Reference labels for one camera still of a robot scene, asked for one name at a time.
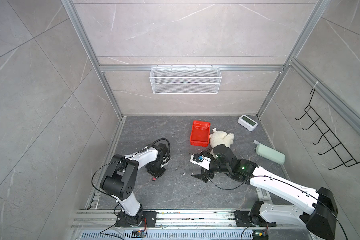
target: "white wire basket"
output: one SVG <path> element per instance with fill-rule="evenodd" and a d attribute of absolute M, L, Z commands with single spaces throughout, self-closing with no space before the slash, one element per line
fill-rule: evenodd
<path fill-rule="evenodd" d="M 149 75 L 154 94 L 217 93 L 221 82 L 218 67 L 153 67 Z"/>

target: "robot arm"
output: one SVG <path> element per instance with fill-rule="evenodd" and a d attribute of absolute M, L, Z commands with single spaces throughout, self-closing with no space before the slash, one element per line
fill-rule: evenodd
<path fill-rule="evenodd" d="M 254 225 L 272 222 L 305 225 L 318 237 L 334 239 L 338 210 L 330 190 L 323 187 L 316 190 L 288 181 L 254 162 L 237 159 L 223 144 L 216 146 L 212 153 L 203 151 L 192 155 L 191 162 L 202 168 L 201 174 L 192 176 L 204 182 L 213 179 L 214 172 L 222 172 L 231 179 L 268 190 L 293 204 L 272 205 L 256 201 L 250 211 Z"/>
<path fill-rule="evenodd" d="M 118 201 L 123 209 L 126 221 L 131 226 L 138 226 L 141 223 L 143 212 L 141 204 L 133 193 L 137 171 L 145 166 L 147 172 L 153 176 L 152 180 L 155 181 L 163 175 L 164 166 L 168 164 L 170 159 L 169 142 L 168 146 L 163 143 L 154 145 L 154 143 L 133 154 L 114 155 L 111 159 L 114 164 L 107 167 L 100 183 L 100 187 Z"/>

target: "ventilation grille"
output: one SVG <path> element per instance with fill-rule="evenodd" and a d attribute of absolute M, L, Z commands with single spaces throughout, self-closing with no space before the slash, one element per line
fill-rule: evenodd
<path fill-rule="evenodd" d="M 221 72 L 218 67 L 157 67 L 149 79 L 154 94 L 217 93 Z"/>
<path fill-rule="evenodd" d="M 213 240 L 239 240 L 243 230 L 240 229 L 212 229 L 212 230 L 148 230 L 145 240 L 188 240 L 188 239 L 213 239 Z M 136 240 L 138 237 L 132 230 L 125 230 L 124 234 L 115 231 L 105 231 L 104 233 L 116 235 L 125 240 Z M 120 239 L 109 235 L 99 234 L 97 230 L 84 230 L 80 240 L 101 240 L 101 239 Z M 252 230 L 245 230 L 242 239 L 252 239 Z"/>

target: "white alarm clock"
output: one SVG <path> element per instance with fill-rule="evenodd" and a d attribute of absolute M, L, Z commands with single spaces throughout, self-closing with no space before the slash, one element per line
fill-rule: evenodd
<path fill-rule="evenodd" d="M 246 115 L 240 116 L 239 120 L 237 120 L 237 123 L 244 126 L 249 131 L 253 131 L 257 127 L 257 122 L 253 121 Z"/>

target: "stuffed toy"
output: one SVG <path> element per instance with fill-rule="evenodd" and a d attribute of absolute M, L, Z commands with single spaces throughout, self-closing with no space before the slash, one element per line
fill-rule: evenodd
<path fill-rule="evenodd" d="M 233 138 L 235 135 L 233 133 L 226 133 L 223 131 L 217 131 L 209 135 L 209 143 L 212 148 L 217 145 L 224 144 L 226 147 L 229 147 L 233 143 Z"/>

